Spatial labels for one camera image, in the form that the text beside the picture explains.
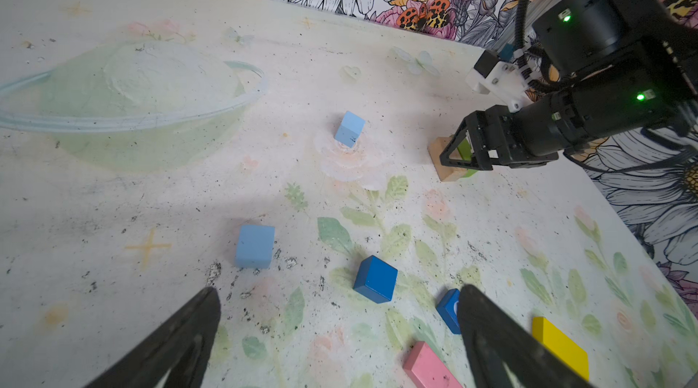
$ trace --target blue block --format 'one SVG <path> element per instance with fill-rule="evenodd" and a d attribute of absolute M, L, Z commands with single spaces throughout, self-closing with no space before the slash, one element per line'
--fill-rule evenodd
<path fill-rule="evenodd" d="M 369 256 L 361 262 L 354 282 L 354 291 L 375 303 L 390 302 L 396 281 L 395 267 L 375 256 Z"/>
<path fill-rule="evenodd" d="M 237 240 L 235 265 L 243 268 L 268 269 L 272 263 L 274 227 L 244 225 Z"/>
<path fill-rule="evenodd" d="M 443 321 L 446 322 L 446 325 L 448 328 L 451 330 L 456 335 L 461 334 L 461 327 L 458 326 L 458 312 L 457 312 L 457 307 L 458 307 L 458 297 L 461 295 L 461 292 L 458 291 L 456 288 L 453 290 L 448 290 L 445 296 L 443 296 L 443 299 L 441 299 L 441 302 L 436 305 L 436 310 L 438 311 L 439 315 L 441 315 L 441 318 Z"/>
<path fill-rule="evenodd" d="M 365 123 L 366 120 L 347 111 L 342 119 L 342 124 L 339 125 L 339 129 L 337 129 L 337 134 L 334 136 L 334 139 L 345 146 L 354 147 L 354 143 L 359 139 Z"/>

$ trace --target yellow cross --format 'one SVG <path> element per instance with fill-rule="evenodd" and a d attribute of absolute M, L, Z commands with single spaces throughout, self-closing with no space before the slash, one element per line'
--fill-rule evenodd
<path fill-rule="evenodd" d="M 150 230 L 148 235 L 148 241 L 143 246 L 127 246 L 127 249 L 138 249 L 143 251 L 143 261 L 140 263 L 140 269 L 145 270 L 148 265 L 148 260 L 150 259 L 150 251 L 154 248 L 170 248 L 172 244 L 153 244 L 153 237 L 155 236 L 155 227 Z"/>
<path fill-rule="evenodd" d="M 91 9 L 82 8 L 80 2 L 77 2 L 73 7 L 65 7 L 64 11 L 70 13 L 71 16 L 79 16 L 82 13 L 91 13 Z"/>

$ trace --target table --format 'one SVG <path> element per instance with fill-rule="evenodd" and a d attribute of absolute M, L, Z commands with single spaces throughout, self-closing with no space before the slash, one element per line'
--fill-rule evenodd
<path fill-rule="evenodd" d="M 269 80 L 203 142 L 136 131 L 155 149 L 95 139 L 97 153 L 74 147 L 86 137 L 1 130 L 6 386 L 82 386 L 206 285 L 222 318 L 205 387 L 410 387 L 415 340 L 472 387 L 434 309 L 462 283 L 526 329 L 550 319 L 596 386 L 682 387 L 698 371 L 693 316 L 581 169 L 438 181 L 427 145 L 500 103 L 464 83 L 480 49 L 272 0 L 0 7 L 0 84 L 158 35 Z M 427 51 L 439 75 L 414 75 L 393 47 Z M 367 121 L 352 152 L 332 139 L 346 110 Z M 234 267 L 245 223 L 276 227 L 270 269 Z M 400 271 L 390 303 L 351 289 L 369 254 Z"/>

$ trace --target butterfly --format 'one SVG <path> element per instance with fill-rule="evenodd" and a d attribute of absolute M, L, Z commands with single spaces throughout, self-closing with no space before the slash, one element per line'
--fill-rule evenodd
<path fill-rule="evenodd" d="M 254 39 L 254 35 L 240 35 L 237 33 L 237 31 L 231 27 L 225 30 L 223 32 L 223 36 L 231 41 L 234 41 L 237 44 L 240 44 L 240 46 L 248 46 L 250 43 L 252 43 L 252 40 Z"/>
<path fill-rule="evenodd" d="M 429 0 L 426 3 L 409 2 L 411 7 L 397 17 L 397 26 L 401 29 L 421 32 L 425 27 L 442 28 L 448 24 L 450 0 Z"/>
<path fill-rule="evenodd" d="M 414 75 L 421 74 L 423 70 L 430 72 L 434 76 L 441 75 L 439 70 L 432 65 L 432 56 L 425 50 L 420 52 L 416 58 L 400 48 L 392 48 L 392 51 L 402 60 L 409 63 L 407 68 L 410 73 L 413 73 Z"/>

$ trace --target toy block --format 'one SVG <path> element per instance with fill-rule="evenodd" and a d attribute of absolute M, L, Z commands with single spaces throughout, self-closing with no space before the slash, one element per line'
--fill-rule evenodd
<path fill-rule="evenodd" d="M 458 326 L 458 297 L 461 292 L 454 288 L 448 290 L 441 302 L 436 305 L 436 311 L 441 315 L 441 318 L 446 322 L 446 326 L 456 335 L 461 334 L 461 327 Z"/>
<path fill-rule="evenodd" d="M 268 269 L 272 263 L 273 248 L 273 226 L 241 226 L 235 251 L 235 265 L 243 268 Z"/>
<path fill-rule="evenodd" d="M 369 256 L 359 266 L 354 291 L 375 303 L 390 302 L 396 281 L 395 267 L 375 256 Z"/>
<path fill-rule="evenodd" d="M 432 162 L 434 163 L 434 167 L 436 167 L 436 174 L 438 174 L 438 178 L 441 180 L 441 182 L 454 182 L 462 177 L 468 177 L 477 172 L 476 170 L 469 170 L 467 168 L 447 167 L 441 165 L 439 155 L 441 155 L 441 152 L 443 152 L 443 149 L 446 148 L 449 141 L 451 141 L 449 137 L 438 137 L 437 139 L 433 140 L 428 147 L 429 156 L 432 157 Z M 458 150 L 454 150 L 453 153 L 451 153 L 451 159 L 470 158 L 469 154 L 467 157 L 463 157 L 462 154 L 463 153 L 460 148 Z"/>
<path fill-rule="evenodd" d="M 463 388 L 424 341 L 414 345 L 402 368 L 417 388 Z"/>
<path fill-rule="evenodd" d="M 356 140 L 358 140 L 361 135 L 365 123 L 366 120 L 347 111 L 342 119 L 342 124 L 339 125 L 339 129 L 337 129 L 337 134 L 335 134 L 334 139 L 345 146 L 354 147 Z"/>
<path fill-rule="evenodd" d="M 589 357 L 586 352 L 544 317 L 534 317 L 533 338 L 575 373 L 589 381 Z"/>

